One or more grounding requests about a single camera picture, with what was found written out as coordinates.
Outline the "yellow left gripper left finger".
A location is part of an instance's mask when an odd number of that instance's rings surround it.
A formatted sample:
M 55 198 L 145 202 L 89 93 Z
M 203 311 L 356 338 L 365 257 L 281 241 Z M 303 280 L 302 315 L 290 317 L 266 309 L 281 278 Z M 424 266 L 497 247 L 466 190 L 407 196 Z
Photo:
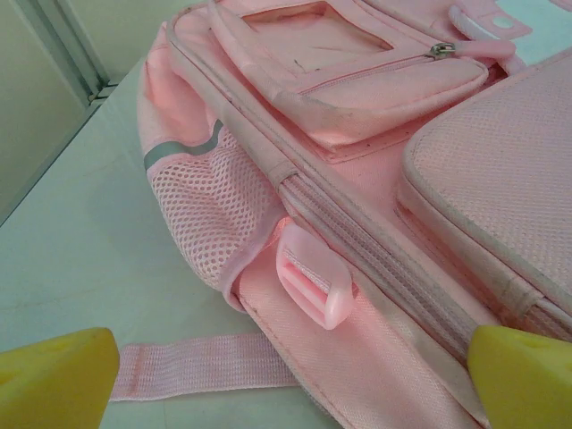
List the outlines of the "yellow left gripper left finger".
M 0 352 L 0 429 L 98 429 L 119 365 L 107 328 Z

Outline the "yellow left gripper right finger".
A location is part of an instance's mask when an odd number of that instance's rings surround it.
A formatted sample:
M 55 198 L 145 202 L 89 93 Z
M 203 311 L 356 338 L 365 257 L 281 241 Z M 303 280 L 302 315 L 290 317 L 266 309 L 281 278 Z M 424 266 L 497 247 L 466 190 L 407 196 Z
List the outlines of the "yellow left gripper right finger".
M 480 326 L 467 364 L 492 429 L 572 429 L 572 342 Z

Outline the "pink student backpack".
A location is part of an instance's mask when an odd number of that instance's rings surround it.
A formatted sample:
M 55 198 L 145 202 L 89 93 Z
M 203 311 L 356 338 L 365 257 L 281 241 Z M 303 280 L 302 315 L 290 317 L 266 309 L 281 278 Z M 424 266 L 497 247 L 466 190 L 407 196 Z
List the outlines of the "pink student backpack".
M 572 0 L 205 0 L 140 74 L 147 178 L 259 333 L 112 398 L 297 384 L 343 429 L 492 429 L 475 330 L 572 342 Z

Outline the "aluminium frame corner post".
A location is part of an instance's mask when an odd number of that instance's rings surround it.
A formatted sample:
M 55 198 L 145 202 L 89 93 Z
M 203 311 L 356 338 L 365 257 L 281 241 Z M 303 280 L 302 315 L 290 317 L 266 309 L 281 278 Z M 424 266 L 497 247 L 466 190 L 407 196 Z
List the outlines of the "aluminium frame corner post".
M 80 104 L 101 103 L 114 89 L 69 0 L 15 0 Z

